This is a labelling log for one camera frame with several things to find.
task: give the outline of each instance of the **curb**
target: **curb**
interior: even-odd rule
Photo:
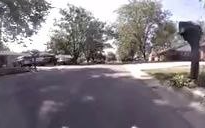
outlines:
[[[205,96],[201,96],[201,95],[198,95],[196,93],[193,93],[192,89],[190,89],[188,87],[183,87],[183,88],[171,87],[171,86],[167,86],[166,83],[164,83],[164,85],[161,85],[159,80],[157,80],[156,78],[153,78],[153,83],[154,83],[154,81],[156,81],[155,87],[165,88],[169,91],[175,92],[177,94],[180,94],[180,95],[186,97],[190,101],[198,102],[202,106],[205,107]]]

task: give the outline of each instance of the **car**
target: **car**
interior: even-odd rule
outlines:
[[[96,59],[94,60],[95,64],[105,64],[105,59]]]
[[[36,65],[45,66],[45,65],[56,65],[57,58],[54,54],[40,54],[36,57]]]
[[[13,61],[14,67],[31,67],[33,65],[31,56],[19,56]]]
[[[70,55],[57,55],[57,64],[58,65],[66,65],[66,64],[72,64],[72,56]]]

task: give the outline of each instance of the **grass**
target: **grass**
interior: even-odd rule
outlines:
[[[188,75],[190,71],[190,67],[179,66],[179,67],[162,68],[162,69],[148,69],[144,71],[154,76],[156,79],[160,81],[166,81],[173,78],[177,74]]]
[[[149,69],[144,70],[146,73],[154,76],[158,79],[161,83],[165,81],[171,81],[175,76],[185,76],[188,77],[190,72],[190,66],[179,66],[179,67],[172,67],[172,68],[161,68],[161,69]],[[198,81],[196,82],[197,86],[205,87],[205,65],[200,66],[200,73]]]

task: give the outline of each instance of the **tree trunk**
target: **tree trunk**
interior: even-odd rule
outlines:
[[[94,60],[95,60],[95,58],[94,58],[94,57],[92,57],[92,61],[93,61],[93,63],[94,63]]]
[[[89,64],[89,63],[90,63],[90,58],[87,57],[87,58],[86,58],[86,61],[87,61],[87,64]]]
[[[145,52],[142,53],[142,56],[143,56],[143,60],[144,60],[144,61],[147,61],[147,56],[146,56],[146,53],[145,53]]]
[[[79,58],[78,56],[74,55],[74,57],[73,57],[73,59],[72,59],[73,64],[75,64],[75,65],[78,64],[78,62],[77,62],[78,58]]]

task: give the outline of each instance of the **sky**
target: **sky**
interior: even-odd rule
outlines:
[[[121,5],[128,3],[128,0],[48,0],[56,7],[48,15],[47,21],[42,25],[39,33],[32,37],[33,41],[27,41],[27,47],[10,44],[12,51],[21,52],[30,49],[45,50],[45,43],[49,41],[49,31],[53,27],[53,19],[59,18],[58,8],[66,7],[67,3],[81,6],[91,11],[96,18],[106,22],[115,22],[117,15],[114,11]],[[174,21],[205,21],[205,9],[199,0],[162,0],[164,9],[172,13],[171,19]]]

